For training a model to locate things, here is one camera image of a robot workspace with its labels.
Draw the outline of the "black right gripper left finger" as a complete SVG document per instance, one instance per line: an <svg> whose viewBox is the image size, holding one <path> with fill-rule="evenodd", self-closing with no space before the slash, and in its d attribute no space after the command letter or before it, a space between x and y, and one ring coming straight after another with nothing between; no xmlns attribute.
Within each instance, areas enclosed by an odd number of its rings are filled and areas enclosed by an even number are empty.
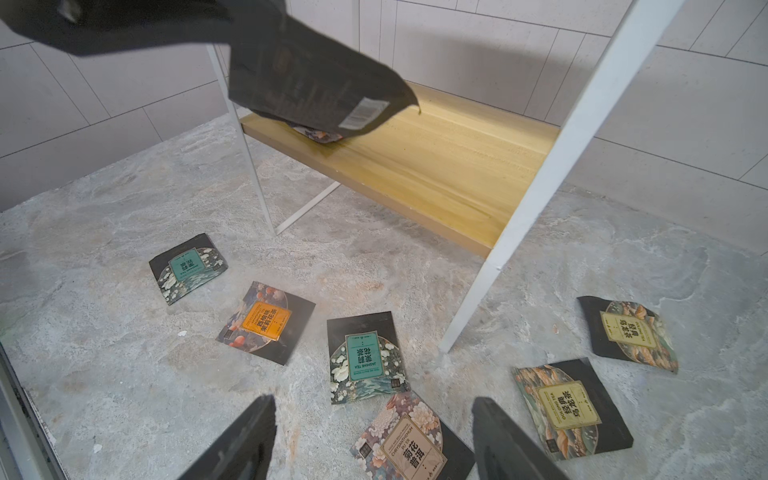
<svg viewBox="0 0 768 480"><path fill-rule="evenodd" d="M179 480L266 479L276 433L275 398L259 396Z"/></svg>

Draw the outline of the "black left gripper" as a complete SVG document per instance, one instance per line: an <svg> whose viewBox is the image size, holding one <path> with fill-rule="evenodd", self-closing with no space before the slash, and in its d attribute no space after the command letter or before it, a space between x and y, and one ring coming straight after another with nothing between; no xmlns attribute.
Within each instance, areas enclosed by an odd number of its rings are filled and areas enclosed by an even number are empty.
<svg viewBox="0 0 768 480"><path fill-rule="evenodd" d="M184 43L231 43L286 14L284 1L3 1L14 33L76 56Z"/></svg>

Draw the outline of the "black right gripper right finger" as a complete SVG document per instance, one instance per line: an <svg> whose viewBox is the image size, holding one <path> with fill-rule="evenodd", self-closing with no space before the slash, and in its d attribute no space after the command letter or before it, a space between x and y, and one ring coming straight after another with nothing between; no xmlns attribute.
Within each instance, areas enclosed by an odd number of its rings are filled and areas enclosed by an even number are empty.
<svg viewBox="0 0 768 480"><path fill-rule="evenodd" d="M493 399L476 397L472 414L480 479L568 479Z"/></svg>

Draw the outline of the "yellow label tea bag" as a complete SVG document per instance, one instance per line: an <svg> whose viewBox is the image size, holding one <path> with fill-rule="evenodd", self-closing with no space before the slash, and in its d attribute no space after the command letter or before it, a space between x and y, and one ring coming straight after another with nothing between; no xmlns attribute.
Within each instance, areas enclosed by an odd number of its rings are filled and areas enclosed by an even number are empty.
<svg viewBox="0 0 768 480"><path fill-rule="evenodd" d="M553 461L626 450L634 438L588 358L512 370Z"/></svg>

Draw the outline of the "pink label tea bag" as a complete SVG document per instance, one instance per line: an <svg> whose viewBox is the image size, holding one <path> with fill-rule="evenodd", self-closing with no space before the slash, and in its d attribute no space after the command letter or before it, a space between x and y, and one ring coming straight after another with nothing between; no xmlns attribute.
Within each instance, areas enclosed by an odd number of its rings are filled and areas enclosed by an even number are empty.
<svg viewBox="0 0 768 480"><path fill-rule="evenodd" d="M415 392L393 395L350 448L369 479L465 480L474 452Z"/></svg>

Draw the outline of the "orange label tea bag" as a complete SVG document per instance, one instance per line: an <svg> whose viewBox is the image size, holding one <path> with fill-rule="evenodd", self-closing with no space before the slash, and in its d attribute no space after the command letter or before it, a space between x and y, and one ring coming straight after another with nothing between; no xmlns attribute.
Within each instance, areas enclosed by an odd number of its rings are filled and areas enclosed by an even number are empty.
<svg viewBox="0 0 768 480"><path fill-rule="evenodd" d="M314 309L311 301L254 281L216 340L286 365Z"/></svg>

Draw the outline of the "teal label tea bag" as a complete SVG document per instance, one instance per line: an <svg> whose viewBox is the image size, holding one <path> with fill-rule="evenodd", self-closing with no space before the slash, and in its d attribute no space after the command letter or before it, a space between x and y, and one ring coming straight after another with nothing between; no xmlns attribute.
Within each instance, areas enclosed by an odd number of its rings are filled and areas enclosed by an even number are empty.
<svg viewBox="0 0 768 480"><path fill-rule="evenodd" d="M410 389L390 311L327 321L333 405Z"/></svg>

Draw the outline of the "floral pattern tea bag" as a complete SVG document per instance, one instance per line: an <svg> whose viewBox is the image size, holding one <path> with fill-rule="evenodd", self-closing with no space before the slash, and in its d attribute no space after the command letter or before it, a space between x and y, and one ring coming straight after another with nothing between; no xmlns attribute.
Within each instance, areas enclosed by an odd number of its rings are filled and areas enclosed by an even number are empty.
<svg viewBox="0 0 768 480"><path fill-rule="evenodd" d="M594 354L676 374L679 361L663 319L640 303L581 296Z"/></svg>

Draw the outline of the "dark teal floral tea bag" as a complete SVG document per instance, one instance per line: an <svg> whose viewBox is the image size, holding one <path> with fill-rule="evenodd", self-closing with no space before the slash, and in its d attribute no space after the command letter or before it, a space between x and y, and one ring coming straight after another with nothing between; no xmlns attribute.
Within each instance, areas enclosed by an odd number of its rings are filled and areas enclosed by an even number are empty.
<svg viewBox="0 0 768 480"><path fill-rule="evenodd" d="M228 263L206 233L155 256L149 267L168 305L223 274Z"/></svg>

